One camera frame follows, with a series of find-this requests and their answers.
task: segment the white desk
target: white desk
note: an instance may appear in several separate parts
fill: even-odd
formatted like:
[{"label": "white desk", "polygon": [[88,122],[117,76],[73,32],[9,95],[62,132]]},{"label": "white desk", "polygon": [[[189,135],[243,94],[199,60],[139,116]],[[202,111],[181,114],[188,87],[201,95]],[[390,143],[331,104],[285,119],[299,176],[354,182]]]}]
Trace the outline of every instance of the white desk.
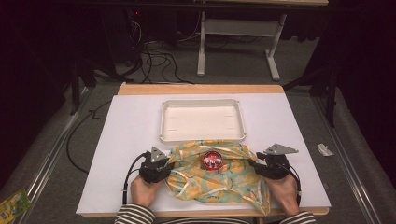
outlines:
[{"label": "white desk", "polygon": [[[327,214],[330,202],[308,153],[304,139],[280,86],[260,85],[124,85],[108,111],[77,214],[114,217],[121,207],[122,186],[134,159],[151,147],[168,152],[160,141],[162,103],[170,99],[221,99],[239,101],[251,151],[263,151],[274,143],[300,152],[288,156],[301,178],[301,207]],[[131,175],[132,181],[137,172]],[[157,217],[262,216],[249,203],[217,204],[181,201],[166,186],[151,206]],[[280,213],[272,203],[270,215]]]},{"label": "white desk", "polygon": [[[327,6],[328,0],[211,0],[202,2],[234,2],[234,3],[255,3],[255,4],[279,4],[297,6]],[[248,35],[271,37],[271,48],[265,50],[265,58],[270,68],[274,81],[279,81],[280,76],[276,68],[274,54],[287,15],[282,14],[278,21],[240,21],[240,20],[218,20],[207,19],[205,12],[201,12],[201,42],[198,53],[197,75],[205,75],[205,35]]]}]

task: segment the gray floor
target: gray floor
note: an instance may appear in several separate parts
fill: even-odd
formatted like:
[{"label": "gray floor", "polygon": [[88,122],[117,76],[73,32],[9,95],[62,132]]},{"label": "gray floor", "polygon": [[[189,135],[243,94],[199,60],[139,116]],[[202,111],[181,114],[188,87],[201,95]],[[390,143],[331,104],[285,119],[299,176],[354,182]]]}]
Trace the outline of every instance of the gray floor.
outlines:
[{"label": "gray floor", "polygon": [[[177,62],[179,77],[193,83],[282,85],[302,74],[317,44],[317,41],[299,43],[294,38],[280,41],[275,57],[281,80],[274,82],[263,58],[262,46],[267,45],[268,40],[251,40],[252,38],[234,37],[220,49],[224,39],[209,41],[205,77],[196,76],[196,41],[183,42],[178,48],[158,43],[149,45],[149,48],[152,49],[152,54],[154,49],[171,52]],[[152,62],[158,64],[150,71],[149,78],[152,82],[177,81],[174,77],[174,64],[163,71],[163,65],[160,65],[163,58],[155,58]],[[118,69],[124,71],[127,68],[121,63]],[[144,78],[141,71],[131,77],[136,82]],[[89,114],[88,110],[97,108],[117,94],[119,85],[119,82],[98,79],[95,89],[83,92],[82,98],[85,100],[75,116],[69,115],[70,92],[65,94],[69,100],[49,120],[0,191],[0,198],[5,199],[18,189],[35,186],[29,194],[34,206],[15,223],[112,223],[113,218],[85,218],[76,215],[87,175],[69,162],[65,153],[66,141],[59,137],[67,136],[67,125],[79,123]],[[307,87],[297,87],[288,91],[287,96],[332,204],[330,213],[317,217],[318,222],[396,223],[396,213],[393,212],[396,207],[395,189],[361,136],[342,94],[337,92],[335,128],[330,128],[323,118],[323,99],[310,97],[306,90]],[[85,120],[70,141],[70,153],[74,161],[84,169],[89,169],[91,165],[107,110],[108,105],[96,113],[99,119]],[[329,146],[335,155],[323,157],[317,150],[317,144],[320,143]]]}]

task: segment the human hand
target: human hand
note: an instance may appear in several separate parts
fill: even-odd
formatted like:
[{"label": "human hand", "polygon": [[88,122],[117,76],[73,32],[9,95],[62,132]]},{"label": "human hand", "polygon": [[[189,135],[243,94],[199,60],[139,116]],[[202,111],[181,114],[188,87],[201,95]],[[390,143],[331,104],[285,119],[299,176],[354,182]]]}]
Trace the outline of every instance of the human hand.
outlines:
[{"label": "human hand", "polygon": [[292,217],[300,213],[297,204],[297,182],[292,175],[286,175],[282,179],[274,180],[265,177],[265,182],[273,196],[282,206],[287,217]]},{"label": "human hand", "polygon": [[132,202],[149,207],[154,202],[157,190],[162,185],[163,181],[149,184],[141,175],[138,175],[131,183]]}]

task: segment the plastic tray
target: plastic tray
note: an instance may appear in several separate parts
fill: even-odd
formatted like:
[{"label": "plastic tray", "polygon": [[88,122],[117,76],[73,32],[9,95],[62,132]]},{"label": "plastic tray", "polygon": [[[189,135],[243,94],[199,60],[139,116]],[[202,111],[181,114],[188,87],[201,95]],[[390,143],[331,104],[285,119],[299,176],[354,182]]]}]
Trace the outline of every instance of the plastic tray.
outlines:
[{"label": "plastic tray", "polygon": [[239,102],[234,99],[163,103],[160,138],[167,145],[208,139],[239,142],[245,137]]}]

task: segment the patterned cloth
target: patterned cloth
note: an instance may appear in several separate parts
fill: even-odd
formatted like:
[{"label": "patterned cloth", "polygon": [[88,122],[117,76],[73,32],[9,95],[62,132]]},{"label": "patterned cloth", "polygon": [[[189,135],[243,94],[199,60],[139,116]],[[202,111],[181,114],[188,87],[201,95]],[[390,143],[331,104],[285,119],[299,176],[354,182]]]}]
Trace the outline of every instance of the patterned cloth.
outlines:
[{"label": "patterned cloth", "polygon": [[[202,157],[217,151],[222,166],[206,170]],[[257,160],[247,146],[222,140],[201,140],[174,147],[168,163],[175,163],[165,183],[181,200],[202,203],[252,203],[264,215],[270,210],[269,190],[248,159]]]}]

